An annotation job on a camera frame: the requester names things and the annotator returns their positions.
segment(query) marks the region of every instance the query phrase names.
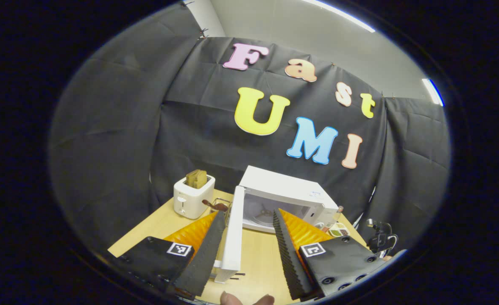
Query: wooden table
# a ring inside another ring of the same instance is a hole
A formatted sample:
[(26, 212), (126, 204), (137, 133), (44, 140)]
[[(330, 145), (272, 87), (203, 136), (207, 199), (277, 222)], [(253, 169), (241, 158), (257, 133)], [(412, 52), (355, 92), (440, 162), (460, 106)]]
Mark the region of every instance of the wooden table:
[[(232, 196), (232, 194), (214, 190), (214, 198), (220, 197), (232, 201)], [(209, 209), (207, 208), (201, 218), (209, 214)], [(115, 257), (119, 257), (148, 236), (165, 238), (194, 221), (174, 212), (173, 199), (170, 199), (120, 238), (108, 251)], [(338, 222), (347, 227), (352, 238), (366, 247), (362, 237), (343, 214)], [(223, 242), (217, 253), (218, 259), (222, 257), (222, 253)], [(210, 279), (203, 294), (196, 298), (218, 304), (221, 293), (226, 291), (237, 296), (243, 304), (253, 304), (265, 294), (273, 296), (275, 304), (300, 301), (300, 299), (292, 300), (290, 298), (280, 259), (278, 241), (274, 234), (243, 228), (241, 264), (239, 272), (245, 273), (245, 276), (235, 276), (239, 280), (228, 280), (225, 284), (216, 283)]]

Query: microwave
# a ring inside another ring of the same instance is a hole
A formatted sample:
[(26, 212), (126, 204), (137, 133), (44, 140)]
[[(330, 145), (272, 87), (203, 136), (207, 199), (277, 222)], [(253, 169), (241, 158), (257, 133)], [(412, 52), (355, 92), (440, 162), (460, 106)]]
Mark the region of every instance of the microwave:
[(322, 229), (332, 222), (338, 205), (317, 183), (248, 166), (234, 191), (243, 206), (242, 226), (274, 233), (274, 209), (280, 208)]

